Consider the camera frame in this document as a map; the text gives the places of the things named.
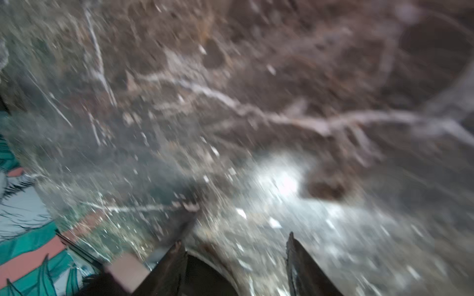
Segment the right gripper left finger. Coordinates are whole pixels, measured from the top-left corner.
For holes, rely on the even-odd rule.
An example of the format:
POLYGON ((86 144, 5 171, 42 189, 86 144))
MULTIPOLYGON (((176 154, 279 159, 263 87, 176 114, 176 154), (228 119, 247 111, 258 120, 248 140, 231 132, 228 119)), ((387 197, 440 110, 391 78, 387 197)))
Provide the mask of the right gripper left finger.
POLYGON ((187 262, 185 247, 181 241, 177 241, 132 295, 181 296, 187 262))

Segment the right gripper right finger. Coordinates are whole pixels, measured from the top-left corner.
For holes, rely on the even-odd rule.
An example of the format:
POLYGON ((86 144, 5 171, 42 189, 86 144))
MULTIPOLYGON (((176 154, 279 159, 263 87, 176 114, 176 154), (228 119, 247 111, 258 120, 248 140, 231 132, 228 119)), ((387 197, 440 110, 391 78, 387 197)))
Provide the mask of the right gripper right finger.
POLYGON ((343 296, 293 232, 286 243, 286 274, 291 296, 343 296))

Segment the black belt long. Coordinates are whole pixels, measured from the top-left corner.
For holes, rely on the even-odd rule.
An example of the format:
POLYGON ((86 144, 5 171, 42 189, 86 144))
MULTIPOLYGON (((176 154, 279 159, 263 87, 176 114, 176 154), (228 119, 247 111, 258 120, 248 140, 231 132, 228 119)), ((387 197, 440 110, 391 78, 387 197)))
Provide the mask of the black belt long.
POLYGON ((238 296, 239 288, 232 275, 220 264, 187 252, 183 296, 238 296))

